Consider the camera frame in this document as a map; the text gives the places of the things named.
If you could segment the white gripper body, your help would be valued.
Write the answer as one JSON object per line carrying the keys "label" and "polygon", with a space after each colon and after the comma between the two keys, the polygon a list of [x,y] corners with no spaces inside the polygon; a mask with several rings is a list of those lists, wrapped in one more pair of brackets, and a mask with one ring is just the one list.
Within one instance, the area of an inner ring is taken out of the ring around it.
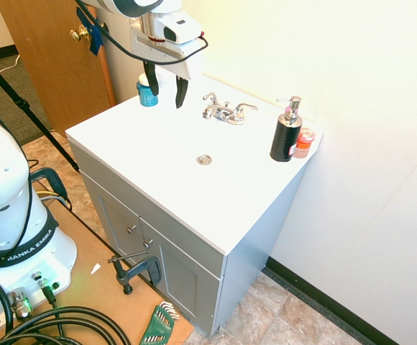
{"label": "white gripper body", "polygon": [[182,9],[154,9],[131,18],[131,50],[186,80],[191,79],[191,16]]}

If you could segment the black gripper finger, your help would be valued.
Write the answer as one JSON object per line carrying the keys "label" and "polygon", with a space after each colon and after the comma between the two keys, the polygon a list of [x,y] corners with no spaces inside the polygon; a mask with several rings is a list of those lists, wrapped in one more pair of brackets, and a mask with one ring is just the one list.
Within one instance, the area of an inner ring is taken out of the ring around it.
{"label": "black gripper finger", "polygon": [[155,64],[143,62],[143,65],[150,90],[152,91],[153,96],[157,96],[159,94],[159,83],[155,73]]}
{"label": "black gripper finger", "polygon": [[185,95],[188,90],[188,80],[181,78],[180,76],[176,76],[176,86],[177,91],[175,95],[175,106],[177,109],[179,109],[184,102]]}

